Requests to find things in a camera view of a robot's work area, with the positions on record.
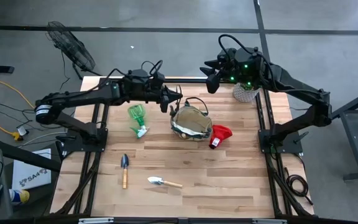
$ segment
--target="metal bracket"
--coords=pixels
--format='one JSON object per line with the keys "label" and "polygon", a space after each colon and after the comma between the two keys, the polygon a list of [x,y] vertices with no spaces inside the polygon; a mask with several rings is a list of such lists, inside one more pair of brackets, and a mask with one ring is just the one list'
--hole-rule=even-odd
{"label": "metal bracket", "polygon": [[262,153],[302,153],[302,146],[300,144],[300,139],[305,135],[298,133],[291,133],[283,141],[283,146],[278,146],[276,149],[272,149],[272,145],[267,141],[270,136],[270,130],[259,130],[259,145],[260,151]]}
{"label": "metal bracket", "polygon": [[107,136],[109,130],[107,128],[98,129],[98,144],[85,144],[81,135],[72,130],[68,130],[67,136],[74,137],[74,139],[67,139],[65,149],[70,152],[104,152],[107,143]]}
{"label": "metal bracket", "polygon": [[287,224],[286,220],[274,220],[274,219],[264,219],[257,218],[252,220],[253,224]]}
{"label": "metal bracket", "polygon": [[97,223],[113,223],[114,217],[106,218],[81,218],[78,220],[78,224],[97,224]]}

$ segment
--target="small shovel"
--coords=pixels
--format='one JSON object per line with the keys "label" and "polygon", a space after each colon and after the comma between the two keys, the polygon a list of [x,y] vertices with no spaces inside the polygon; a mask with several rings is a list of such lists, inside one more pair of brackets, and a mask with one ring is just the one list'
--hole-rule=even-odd
{"label": "small shovel", "polygon": [[161,177],[149,177],[147,178],[147,180],[149,180],[150,183],[155,185],[166,185],[166,186],[178,187],[178,188],[183,187],[182,184],[176,184],[169,181],[164,181]]}
{"label": "small shovel", "polygon": [[124,154],[121,158],[121,167],[124,169],[124,172],[122,173],[122,189],[127,189],[128,166],[129,166],[129,159],[127,154]]}

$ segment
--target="red object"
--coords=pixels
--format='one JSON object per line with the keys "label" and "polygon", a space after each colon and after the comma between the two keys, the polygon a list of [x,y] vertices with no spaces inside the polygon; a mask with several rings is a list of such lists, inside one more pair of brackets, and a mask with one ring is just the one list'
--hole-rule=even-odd
{"label": "red object", "polygon": [[233,133],[231,133],[229,128],[221,125],[212,125],[212,136],[211,140],[209,140],[209,147],[215,149],[223,142],[223,140],[232,135]]}

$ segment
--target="wooden handle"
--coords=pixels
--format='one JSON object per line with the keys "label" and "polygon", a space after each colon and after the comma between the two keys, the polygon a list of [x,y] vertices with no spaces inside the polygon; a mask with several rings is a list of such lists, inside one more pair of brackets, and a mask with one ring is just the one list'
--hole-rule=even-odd
{"label": "wooden handle", "polygon": [[178,188],[183,187],[182,184],[176,184],[176,183],[172,183],[172,182],[169,182],[169,181],[164,181],[164,185],[171,186],[171,187],[178,187]]}
{"label": "wooden handle", "polygon": [[127,189],[128,183],[128,170],[125,168],[124,173],[122,174],[122,189]]}

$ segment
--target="white pot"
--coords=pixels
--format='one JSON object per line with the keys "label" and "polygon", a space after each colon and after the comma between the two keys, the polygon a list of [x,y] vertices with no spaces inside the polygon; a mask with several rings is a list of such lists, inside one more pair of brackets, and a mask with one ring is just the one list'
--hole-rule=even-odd
{"label": "white pot", "polygon": [[259,89],[257,90],[245,90],[241,87],[241,83],[237,83],[233,89],[233,96],[236,100],[242,103],[251,102],[255,96],[258,94]]}

